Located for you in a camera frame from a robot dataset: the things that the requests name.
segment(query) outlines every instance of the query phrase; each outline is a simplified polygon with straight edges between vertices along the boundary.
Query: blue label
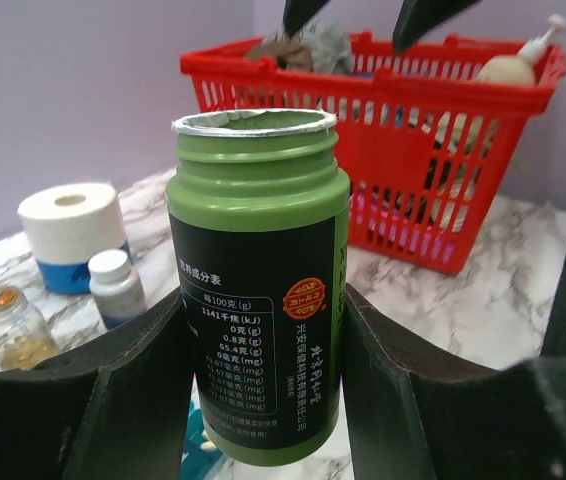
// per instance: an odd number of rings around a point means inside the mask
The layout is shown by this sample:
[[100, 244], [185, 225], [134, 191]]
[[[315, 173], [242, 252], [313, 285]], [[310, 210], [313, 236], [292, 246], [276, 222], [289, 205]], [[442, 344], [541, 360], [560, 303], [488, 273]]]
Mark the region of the blue label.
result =
[[109, 315], [101, 315], [101, 319], [103, 319], [103, 325], [105, 325], [105, 328], [107, 328], [108, 330], [112, 330], [116, 327], [120, 327], [125, 322], [129, 322], [130, 320], [134, 320], [135, 318], [138, 318], [140, 315], [143, 315], [144, 313], [145, 312], [141, 312], [138, 315], [135, 315], [133, 317], [126, 317], [126, 318], [118, 318], [118, 317], [110, 317]]
[[[132, 253], [127, 240], [120, 249], [127, 252], [131, 262]], [[72, 265], [53, 265], [39, 261], [36, 263], [43, 277], [45, 288], [50, 292], [65, 295], [90, 293], [90, 272], [87, 269], [87, 262]]]

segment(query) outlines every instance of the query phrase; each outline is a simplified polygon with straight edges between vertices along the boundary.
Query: pump dispenser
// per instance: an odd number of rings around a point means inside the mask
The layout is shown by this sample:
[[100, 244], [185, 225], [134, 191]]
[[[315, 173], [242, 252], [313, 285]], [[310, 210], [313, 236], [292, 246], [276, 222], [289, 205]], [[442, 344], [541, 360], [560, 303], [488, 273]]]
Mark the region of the pump dispenser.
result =
[[533, 87], [536, 85], [534, 66], [545, 55], [550, 39], [566, 30], [566, 19], [558, 14], [548, 18], [550, 29], [542, 37], [529, 40], [516, 55], [498, 55], [488, 61], [476, 76], [476, 81]]

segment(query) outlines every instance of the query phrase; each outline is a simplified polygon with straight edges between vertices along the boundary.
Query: red basket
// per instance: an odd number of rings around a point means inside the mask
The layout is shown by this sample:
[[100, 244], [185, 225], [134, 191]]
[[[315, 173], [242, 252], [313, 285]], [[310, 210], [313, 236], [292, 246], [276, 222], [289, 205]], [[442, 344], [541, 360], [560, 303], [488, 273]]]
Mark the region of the red basket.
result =
[[566, 74], [551, 46], [532, 88], [473, 82], [522, 42], [449, 36], [394, 56], [351, 35], [353, 76], [296, 73], [243, 60], [261, 38], [181, 56], [201, 111], [321, 108], [338, 115], [336, 157], [352, 179], [349, 242], [448, 274], [461, 271], [527, 119]]

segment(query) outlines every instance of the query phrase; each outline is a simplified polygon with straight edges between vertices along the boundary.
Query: purple wall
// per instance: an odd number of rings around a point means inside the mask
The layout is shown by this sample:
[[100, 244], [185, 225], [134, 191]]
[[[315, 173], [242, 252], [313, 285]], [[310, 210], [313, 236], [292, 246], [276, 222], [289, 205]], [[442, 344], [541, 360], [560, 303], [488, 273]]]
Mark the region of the purple wall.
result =
[[[267, 34], [281, 22], [283, 0], [254, 0], [254, 28]], [[375, 36], [391, 38], [401, 0], [331, 0], [320, 14], [339, 20], [348, 30], [371, 29]], [[483, 0], [427, 40], [439, 41], [449, 32], [489, 38], [527, 39], [544, 33], [552, 13], [566, 17], [560, 0]], [[566, 48], [566, 34], [560, 41]], [[521, 138], [515, 157], [528, 166], [527, 173], [510, 168], [501, 191], [535, 202], [550, 201], [566, 209], [566, 78], [543, 117], [533, 119]]]
[[[400, 3], [332, 0], [322, 15], [389, 38]], [[173, 165], [170, 121], [197, 110], [179, 54], [268, 33], [283, 4], [0, 1], [0, 238], [19, 230], [16, 206], [37, 190], [83, 180], [125, 187]], [[566, 2], [484, 0], [431, 39], [528, 38], [555, 11], [566, 16]], [[502, 191], [566, 209], [566, 79], [516, 156], [529, 170], [511, 169]]]
[[251, 0], [0, 1], [0, 238], [37, 190], [174, 165], [170, 122], [197, 111], [179, 54], [252, 30]]

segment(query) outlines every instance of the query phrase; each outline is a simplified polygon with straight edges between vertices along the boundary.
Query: red logo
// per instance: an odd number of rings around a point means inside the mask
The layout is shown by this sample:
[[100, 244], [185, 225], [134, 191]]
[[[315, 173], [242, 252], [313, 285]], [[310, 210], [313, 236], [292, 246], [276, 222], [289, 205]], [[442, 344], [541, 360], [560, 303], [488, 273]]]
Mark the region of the red logo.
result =
[[283, 311], [294, 320], [307, 320], [321, 308], [325, 284], [310, 277], [294, 284], [283, 298]]

